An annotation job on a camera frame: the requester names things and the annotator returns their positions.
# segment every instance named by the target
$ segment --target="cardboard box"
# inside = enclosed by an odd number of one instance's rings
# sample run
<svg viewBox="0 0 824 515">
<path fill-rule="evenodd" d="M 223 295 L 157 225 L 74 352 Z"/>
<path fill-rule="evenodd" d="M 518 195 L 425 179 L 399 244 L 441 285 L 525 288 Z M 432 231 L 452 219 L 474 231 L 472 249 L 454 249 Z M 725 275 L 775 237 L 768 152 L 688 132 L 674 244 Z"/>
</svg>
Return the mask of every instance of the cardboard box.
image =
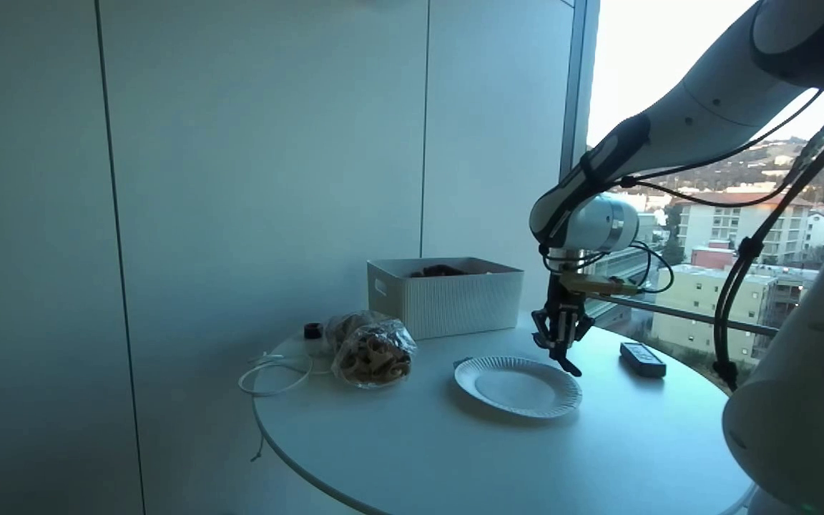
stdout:
<svg viewBox="0 0 824 515">
<path fill-rule="evenodd" d="M 522 271 L 479 257 L 373 259 L 369 308 L 399 317 L 415 340 L 518 324 Z"/>
</svg>

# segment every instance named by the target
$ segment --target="white round table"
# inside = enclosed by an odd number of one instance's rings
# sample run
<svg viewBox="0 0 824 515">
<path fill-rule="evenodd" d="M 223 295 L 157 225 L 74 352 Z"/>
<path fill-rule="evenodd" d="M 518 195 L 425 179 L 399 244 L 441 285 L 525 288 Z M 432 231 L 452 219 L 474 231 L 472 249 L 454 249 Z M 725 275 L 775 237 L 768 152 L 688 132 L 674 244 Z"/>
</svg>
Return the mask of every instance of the white round table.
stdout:
<svg viewBox="0 0 824 515">
<path fill-rule="evenodd" d="M 725 511 L 751 486 L 723 447 L 725 395 L 672 357 L 664 381 L 631 378 L 620 340 L 592 328 L 569 350 L 579 405 L 552 421 L 485 405 L 452 375 L 464 357 L 545 360 L 528 328 L 416 340 L 412 375 L 373 391 L 318 365 L 255 413 L 296 474 L 361 511 Z"/>
</svg>

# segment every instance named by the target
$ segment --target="white wall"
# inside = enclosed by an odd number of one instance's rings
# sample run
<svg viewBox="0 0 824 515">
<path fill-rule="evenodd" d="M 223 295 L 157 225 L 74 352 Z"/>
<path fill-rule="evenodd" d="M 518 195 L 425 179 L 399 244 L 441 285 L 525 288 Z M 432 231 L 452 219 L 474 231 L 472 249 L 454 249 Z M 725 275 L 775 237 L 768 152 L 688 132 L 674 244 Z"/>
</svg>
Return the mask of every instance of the white wall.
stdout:
<svg viewBox="0 0 824 515">
<path fill-rule="evenodd" d="M 63 381 L 57 391 L 27 383 L 24 395 L 63 408 L 36 417 L 36 431 L 96 423 L 103 438 L 74 454 L 113 488 L 103 510 L 133 511 L 133 385 L 149 515 L 338 511 L 270 461 L 248 461 L 258 427 L 235 378 L 303 321 L 363 308 L 372 257 L 528 265 L 528 204 L 557 171 L 567 3 L 103 0 L 116 225 L 93 15 L 63 3 L 10 16 L 0 52 L 0 92 L 42 81 L 0 104 L 10 124 L 0 141 L 22 149 L 27 135 L 33 149 L 0 155 L 0 207 L 30 197 L 0 212 L 0 237 L 20 241 L 20 251 L 0 247 L 0 275 L 22 271 L 0 277 L 0 311 L 20 321 L 0 350 L 27 362 L 24 375 Z M 47 64 L 36 38 L 64 52 L 47 69 L 36 69 Z M 16 362 L 0 362 L 0 405 L 22 385 Z M 47 511 L 74 498 L 74 478 L 63 480 L 40 483 Z"/>
<path fill-rule="evenodd" d="M 0 511 L 136 511 L 93 11 L 0 3 Z"/>
</svg>

